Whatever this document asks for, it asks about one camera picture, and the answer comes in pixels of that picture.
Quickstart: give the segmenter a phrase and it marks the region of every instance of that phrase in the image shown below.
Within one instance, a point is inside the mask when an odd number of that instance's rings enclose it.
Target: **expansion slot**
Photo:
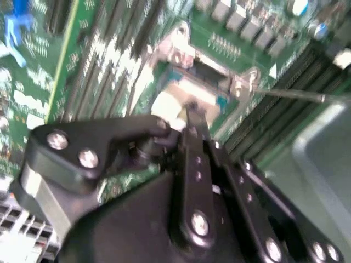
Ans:
[[[315,61],[312,63],[311,66],[303,72],[299,79],[296,80],[291,89],[307,89],[314,81],[314,78],[321,72],[322,67],[323,65],[321,61]],[[260,135],[266,132],[270,125],[281,117],[282,112],[286,112],[292,104],[293,100],[291,99],[279,99],[274,107],[259,119],[259,123],[245,136],[244,140],[235,146],[235,153],[231,153],[230,157],[232,159],[238,159],[251,144],[255,143],[255,140],[259,138]]]
[[[288,90],[306,91],[307,94],[332,94],[346,80],[345,74],[340,68],[331,64],[322,54],[318,55],[317,50],[310,50],[313,54],[313,62],[304,64],[303,72],[293,79],[288,78]],[[299,66],[299,60],[293,67]],[[277,94],[279,85],[284,77],[277,83]],[[249,126],[239,127],[234,133],[237,137],[232,137],[226,147],[230,149],[230,158],[237,160],[241,156],[254,158],[259,161],[264,153],[268,153],[277,144],[288,137],[289,133],[294,131],[304,119],[311,114],[318,106],[318,103],[306,100],[297,100],[295,98],[277,98],[267,95],[262,102],[271,101],[271,104],[259,104],[256,109],[257,114],[249,115],[246,123]]]
[[[276,88],[290,89],[295,81],[303,74],[317,58],[317,54],[308,46],[300,55],[297,61],[286,71],[277,81]],[[231,152],[253,129],[253,127],[263,118],[263,116],[278,102],[279,98],[266,96],[257,107],[247,116],[241,125],[234,131],[231,138],[225,143],[225,147]]]
[[[46,13],[46,30],[55,36],[61,34],[67,23],[72,0],[48,1]]]
[[[323,90],[324,93],[330,94],[336,91],[346,80],[347,76],[340,75],[333,79],[333,81]],[[296,129],[306,118],[308,118],[312,112],[314,112],[320,105],[316,103],[308,103],[307,106],[298,114],[298,116],[290,122],[284,129],[277,135],[272,138],[272,140],[265,145],[263,148],[257,148],[251,150],[251,157],[257,161],[261,161],[264,157],[267,156],[279,143],[286,140],[291,132]]]

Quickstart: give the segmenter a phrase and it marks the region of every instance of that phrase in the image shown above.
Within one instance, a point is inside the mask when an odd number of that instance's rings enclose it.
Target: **metal lever arm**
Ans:
[[[168,124],[155,116],[44,125],[30,134],[26,163],[64,189],[89,193],[114,161],[119,146],[165,137],[170,131]]]
[[[341,251],[316,228],[292,202],[267,180],[253,163],[242,160],[240,167],[254,185],[265,210],[279,228],[290,254],[297,262],[344,262]]]

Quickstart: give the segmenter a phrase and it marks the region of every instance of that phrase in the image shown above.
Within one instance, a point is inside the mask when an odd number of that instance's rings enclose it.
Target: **pivot bolt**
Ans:
[[[339,261],[339,254],[336,251],[336,249],[332,246],[332,245],[327,245],[327,249],[328,249],[328,253],[329,256],[335,260],[335,261]]]
[[[95,168],[99,164],[99,158],[97,154],[90,149],[81,151],[78,155],[81,165],[85,168]]]
[[[193,214],[191,224],[199,236],[205,236],[208,234],[208,222],[200,213]]]
[[[313,243],[313,251],[316,254],[317,258],[319,258],[320,260],[326,259],[325,252],[319,243],[317,242]]]
[[[55,150],[63,150],[68,146],[67,137],[61,131],[50,133],[47,137],[49,146]]]
[[[272,238],[268,238],[265,243],[269,256],[276,262],[281,260],[281,251],[276,242]]]

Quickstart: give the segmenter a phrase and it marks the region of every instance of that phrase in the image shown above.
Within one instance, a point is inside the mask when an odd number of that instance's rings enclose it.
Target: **black memory slot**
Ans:
[[[339,74],[339,69],[332,65],[328,67],[320,77],[307,89],[309,92],[323,92],[324,89],[332,83],[332,81]],[[263,148],[267,147],[272,140],[277,138],[280,133],[290,124],[293,123],[296,118],[299,118],[301,112],[308,107],[312,102],[304,100],[293,100],[292,107],[282,112],[280,118],[264,133],[258,140],[244,153],[246,157],[256,156]]]
[[[163,9],[165,1],[164,0],[156,0],[151,10],[148,13],[148,17],[145,19],[137,37],[135,38],[135,42],[132,48],[131,57],[138,58],[145,46],[148,43],[148,38],[151,34],[151,31],[154,29],[155,25],[157,24],[157,18]]]
[[[324,63],[317,59],[308,69],[296,80],[291,90],[307,90],[308,87],[324,72]],[[230,158],[237,160],[240,156],[258,140],[277,120],[281,115],[288,111],[293,105],[294,100],[280,99],[252,128],[245,138],[233,149],[230,153]]]
[[[341,74],[334,78],[334,80],[321,92],[325,94],[333,93],[340,85],[344,83],[346,80],[346,76]],[[271,140],[264,148],[256,151],[257,153],[252,156],[255,161],[260,161],[271,152],[279,143],[283,142],[294,129],[296,129],[310,114],[316,110],[316,108],[320,106],[320,104],[310,102],[308,105],[299,113],[299,115],[290,122],[284,129],[276,136],[273,140]]]
[[[128,43],[131,41],[133,37],[133,32],[135,28],[140,23],[140,18],[145,9],[146,0],[135,0],[133,2],[133,6],[131,7],[131,15],[129,16],[127,22],[125,23],[122,31],[120,32],[120,36],[116,41],[116,48],[122,47],[124,50]]]
[[[92,28],[92,36],[97,35],[100,30],[100,19],[105,12],[105,1],[101,0],[99,3],[98,11],[94,18],[94,24]],[[95,62],[90,61],[90,51],[93,48],[94,39],[90,37],[87,46],[84,49],[83,59],[80,62],[80,67],[78,69],[78,74],[75,78],[74,85],[72,87],[71,94],[69,95],[66,105],[65,105],[65,112],[62,117],[62,121],[68,122],[71,118],[75,117],[75,112],[73,112],[73,108],[77,103],[77,97],[81,89],[86,87],[86,81],[90,79],[90,75],[94,70]]]
[[[48,1],[48,11],[45,17],[46,31],[54,36],[63,33],[67,24],[72,0]]]
[[[278,80],[274,88],[290,89],[303,72],[316,60],[317,53],[311,45],[299,56],[287,72]],[[225,148],[231,152],[263,118],[263,116],[280,100],[277,97],[265,96],[256,108],[243,120],[225,143]]]

